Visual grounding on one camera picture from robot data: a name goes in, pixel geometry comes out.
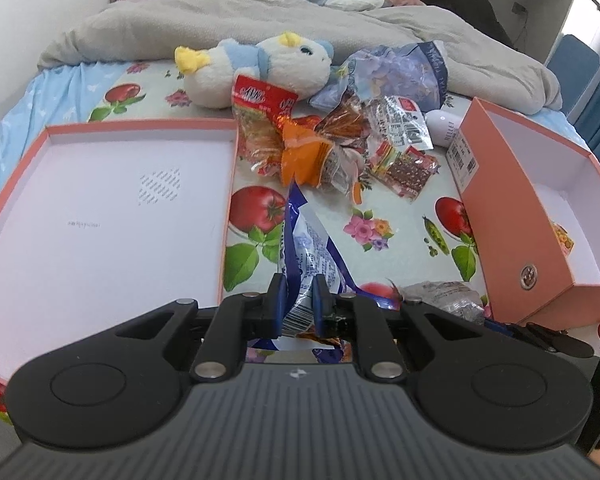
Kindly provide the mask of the red yellow snack packet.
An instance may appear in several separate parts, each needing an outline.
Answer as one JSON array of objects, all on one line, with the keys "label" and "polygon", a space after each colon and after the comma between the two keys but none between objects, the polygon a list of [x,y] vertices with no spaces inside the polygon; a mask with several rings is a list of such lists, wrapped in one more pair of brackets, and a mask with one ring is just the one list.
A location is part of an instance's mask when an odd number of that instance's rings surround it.
[{"label": "red yellow snack packet", "polygon": [[232,111],[238,130],[238,156],[260,176],[279,172],[284,141],[279,118],[289,117],[298,96],[266,81],[239,75],[232,89]]}]

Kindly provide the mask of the pink gift box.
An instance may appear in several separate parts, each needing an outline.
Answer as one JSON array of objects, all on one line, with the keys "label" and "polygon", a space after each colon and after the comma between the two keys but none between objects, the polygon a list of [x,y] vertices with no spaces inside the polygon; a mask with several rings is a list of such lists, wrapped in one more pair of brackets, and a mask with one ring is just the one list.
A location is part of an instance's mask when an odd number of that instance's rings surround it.
[{"label": "pink gift box", "polygon": [[494,318],[600,322],[600,163],[536,122],[475,99],[448,151]]}]

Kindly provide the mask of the large pale blue snack bag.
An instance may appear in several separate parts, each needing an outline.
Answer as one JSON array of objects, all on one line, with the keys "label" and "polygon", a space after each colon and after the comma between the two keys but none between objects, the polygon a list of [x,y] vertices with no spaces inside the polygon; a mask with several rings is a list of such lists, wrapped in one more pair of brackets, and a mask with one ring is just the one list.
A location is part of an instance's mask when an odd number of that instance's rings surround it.
[{"label": "large pale blue snack bag", "polygon": [[332,68],[326,86],[309,103],[330,112],[346,94],[363,104],[382,96],[405,96],[422,112],[437,110],[448,93],[445,55],[439,40],[358,50]]}]

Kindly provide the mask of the white barcode snack packet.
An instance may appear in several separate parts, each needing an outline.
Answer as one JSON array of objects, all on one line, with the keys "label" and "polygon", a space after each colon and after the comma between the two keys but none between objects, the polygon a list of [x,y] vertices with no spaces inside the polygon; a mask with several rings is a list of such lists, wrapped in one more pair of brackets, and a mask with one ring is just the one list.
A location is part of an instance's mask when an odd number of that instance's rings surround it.
[{"label": "white barcode snack packet", "polygon": [[378,133],[400,151],[434,148],[425,117],[412,99],[383,96],[374,102],[372,117]]}]

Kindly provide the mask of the blue star bedsheet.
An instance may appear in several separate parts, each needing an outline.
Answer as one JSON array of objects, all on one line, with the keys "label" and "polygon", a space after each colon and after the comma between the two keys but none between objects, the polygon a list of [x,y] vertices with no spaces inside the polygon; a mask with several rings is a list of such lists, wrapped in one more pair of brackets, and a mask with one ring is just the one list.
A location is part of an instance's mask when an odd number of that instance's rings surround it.
[{"label": "blue star bedsheet", "polygon": [[47,126],[86,122],[126,63],[80,64],[42,70],[0,120],[0,192],[29,146]]}]

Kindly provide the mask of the orange snack packet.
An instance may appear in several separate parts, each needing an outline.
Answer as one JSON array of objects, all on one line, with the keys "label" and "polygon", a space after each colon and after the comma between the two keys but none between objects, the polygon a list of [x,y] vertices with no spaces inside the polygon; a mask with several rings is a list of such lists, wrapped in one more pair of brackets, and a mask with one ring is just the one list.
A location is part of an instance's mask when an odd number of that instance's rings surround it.
[{"label": "orange snack packet", "polygon": [[279,122],[284,148],[280,156],[279,174],[283,185],[309,185],[318,188],[323,180],[327,157],[335,145],[308,126],[290,118]]}]

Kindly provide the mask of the white bottle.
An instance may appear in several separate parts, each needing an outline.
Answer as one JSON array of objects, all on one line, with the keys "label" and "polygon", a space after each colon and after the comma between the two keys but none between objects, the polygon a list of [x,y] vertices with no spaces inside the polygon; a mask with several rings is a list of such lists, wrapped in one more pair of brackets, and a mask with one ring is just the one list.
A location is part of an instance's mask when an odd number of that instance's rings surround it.
[{"label": "white bottle", "polygon": [[430,110],[424,117],[432,144],[448,148],[460,130],[463,118],[445,110]]}]

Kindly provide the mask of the blue chair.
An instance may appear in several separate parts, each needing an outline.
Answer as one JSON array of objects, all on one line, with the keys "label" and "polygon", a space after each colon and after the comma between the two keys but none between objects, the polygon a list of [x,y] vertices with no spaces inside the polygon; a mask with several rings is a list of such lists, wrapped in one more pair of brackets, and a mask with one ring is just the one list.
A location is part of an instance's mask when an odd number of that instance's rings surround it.
[{"label": "blue chair", "polygon": [[600,68],[600,56],[573,35],[560,38],[547,67],[557,77],[562,92],[562,112],[568,115]]}]

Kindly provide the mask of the penguin plush toy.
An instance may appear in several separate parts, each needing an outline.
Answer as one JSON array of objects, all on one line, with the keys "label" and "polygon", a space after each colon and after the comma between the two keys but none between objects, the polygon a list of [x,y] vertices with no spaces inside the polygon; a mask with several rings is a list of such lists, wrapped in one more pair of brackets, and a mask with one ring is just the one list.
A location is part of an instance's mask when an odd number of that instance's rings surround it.
[{"label": "penguin plush toy", "polygon": [[241,44],[227,38],[211,49],[179,46],[174,50],[174,63],[184,76],[189,101],[212,110],[230,106],[239,76],[294,92],[302,100],[309,99],[327,84],[333,59],[332,44],[295,32],[283,32],[257,44]]}]

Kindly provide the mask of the blue white snack bag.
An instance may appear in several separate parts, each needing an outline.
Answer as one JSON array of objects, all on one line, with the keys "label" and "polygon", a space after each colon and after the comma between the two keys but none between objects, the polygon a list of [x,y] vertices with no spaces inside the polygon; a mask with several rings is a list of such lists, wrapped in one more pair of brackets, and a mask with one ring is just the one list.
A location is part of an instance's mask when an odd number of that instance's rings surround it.
[{"label": "blue white snack bag", "polygon": [[335,294],[350,292],[354,285],[323,223],[294,183],[288,190],[279,243],[270,247],[277,262],[262,262],[261,269],[254,271],[253,276],[238,289],[241,292],[264,292],[274,273],[286,276],[282,334],[276,339],[250,340],[246,360],[251,363],[349,362],[352,356],[349,341],[317,335],[312,310],[312,282],[317,275],[324,276],[328,289]]}]

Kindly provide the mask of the clear brown strips packet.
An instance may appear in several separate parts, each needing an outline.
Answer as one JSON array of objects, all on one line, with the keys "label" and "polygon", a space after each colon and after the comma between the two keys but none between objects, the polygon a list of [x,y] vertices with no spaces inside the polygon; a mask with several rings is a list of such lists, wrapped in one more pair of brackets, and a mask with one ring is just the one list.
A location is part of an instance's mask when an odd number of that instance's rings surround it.
[{"label": "clear brown strips packet", "polygon": [[368,121],[359,107],[340,104],[317,124],[315,131],[341,142],[364,140],[368,136]]}]

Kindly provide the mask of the red brown sticks packet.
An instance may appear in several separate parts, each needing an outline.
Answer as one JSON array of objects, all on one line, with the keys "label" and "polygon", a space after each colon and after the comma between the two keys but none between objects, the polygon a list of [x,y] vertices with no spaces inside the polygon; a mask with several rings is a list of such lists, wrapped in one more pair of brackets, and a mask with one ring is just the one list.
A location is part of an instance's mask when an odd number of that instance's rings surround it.
[{"label": "red brown sticks packet", "polygon": [[440,164],[434,156],[412,146],[400,152],[388,141],[382,141],[370,153],[372,175],[397,196],[407,200],[416,200],[439,168]]}]

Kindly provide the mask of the grey blanket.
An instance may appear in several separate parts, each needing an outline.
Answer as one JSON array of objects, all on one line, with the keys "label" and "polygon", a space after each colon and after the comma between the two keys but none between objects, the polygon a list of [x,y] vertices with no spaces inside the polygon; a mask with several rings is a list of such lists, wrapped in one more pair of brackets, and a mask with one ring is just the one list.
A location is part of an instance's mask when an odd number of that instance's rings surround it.
[{"label": "grey blanket", "polygon": [[281,32],[330,42],[336,63],[363,48],[439,40],[452,92],[524,114],[562,107],[559,81],[545,65],[436,6],[356,12],[306,0],[122,0],[53,40],[38,68],[165,60],[178,46],[255,44]]}]

